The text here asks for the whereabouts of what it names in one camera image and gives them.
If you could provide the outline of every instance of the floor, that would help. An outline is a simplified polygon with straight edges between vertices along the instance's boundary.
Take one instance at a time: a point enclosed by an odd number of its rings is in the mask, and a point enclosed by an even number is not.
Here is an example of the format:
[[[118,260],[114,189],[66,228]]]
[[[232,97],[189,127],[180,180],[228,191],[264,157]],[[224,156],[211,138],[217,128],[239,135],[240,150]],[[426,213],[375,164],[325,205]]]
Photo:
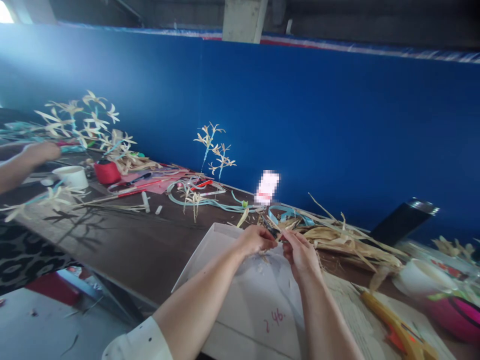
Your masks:
[[[99,305],[85,313],[79,311],[67,316],[76,309],[24,288],[2,298],[5,299],[0,307],[3,359],[100,359],[114,338],[131,330]],[[87,309],[92,304],[85,299],[80,308]],[[31,315],[33,309],[37,316]]]

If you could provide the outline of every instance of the yellow tool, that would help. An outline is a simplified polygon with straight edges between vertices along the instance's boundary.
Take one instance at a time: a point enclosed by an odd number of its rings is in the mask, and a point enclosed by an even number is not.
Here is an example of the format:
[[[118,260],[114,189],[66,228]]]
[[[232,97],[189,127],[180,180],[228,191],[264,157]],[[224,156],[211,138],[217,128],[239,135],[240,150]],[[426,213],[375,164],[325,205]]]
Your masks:
[[[366,307],[389,327],[387,339],[403,353],[404,360],[438,360],[437,351],[416,335],[388,306],[383,305],[370,292],[350,284],[358,291]]]

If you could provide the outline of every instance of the white sleeve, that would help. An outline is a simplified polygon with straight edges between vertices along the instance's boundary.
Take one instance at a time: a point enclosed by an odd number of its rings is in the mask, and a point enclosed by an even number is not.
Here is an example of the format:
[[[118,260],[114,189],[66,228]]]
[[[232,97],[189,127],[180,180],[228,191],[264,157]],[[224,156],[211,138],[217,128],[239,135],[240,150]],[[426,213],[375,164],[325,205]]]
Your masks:
[[[150,316],[127,334],[120,335],[103,351],[101,360],[173,360],[169,346]]]

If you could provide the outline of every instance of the hand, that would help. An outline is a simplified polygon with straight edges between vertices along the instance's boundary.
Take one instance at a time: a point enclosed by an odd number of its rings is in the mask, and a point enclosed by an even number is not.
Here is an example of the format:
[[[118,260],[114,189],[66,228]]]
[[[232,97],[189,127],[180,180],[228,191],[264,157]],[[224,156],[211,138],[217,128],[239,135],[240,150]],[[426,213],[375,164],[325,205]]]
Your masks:
[[[273,249],[278,245],[272,234],[264,227],[250,225],[235,242],[235,247],[245,257],[256,254],[260,250]]]
[[[291,266],[293,278],[300,285],[305,278],[322,278],[319,259],[314,246],[297,231],[283,230],[283,238],[288,243],[283,244],[283,256]]]
[[[53,142],[33,143],[25,146],[22,155],[35,166],[60,158],[62,151]]]

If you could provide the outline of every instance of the blue wall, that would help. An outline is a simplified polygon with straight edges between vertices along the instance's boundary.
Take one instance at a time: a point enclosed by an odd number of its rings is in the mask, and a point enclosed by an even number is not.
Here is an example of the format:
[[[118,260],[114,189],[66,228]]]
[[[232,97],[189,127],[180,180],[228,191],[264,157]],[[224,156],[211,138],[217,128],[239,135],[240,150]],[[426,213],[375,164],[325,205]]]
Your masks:
[[[211,121],[232,144],[222,181],[281,202],[307,192],[371,229],[412,196],[441,207],[413,238],[480,237],[480,65],[62,27],[0,27],[0,104],[25,111],[85,89],[159,161],[194,169]]]

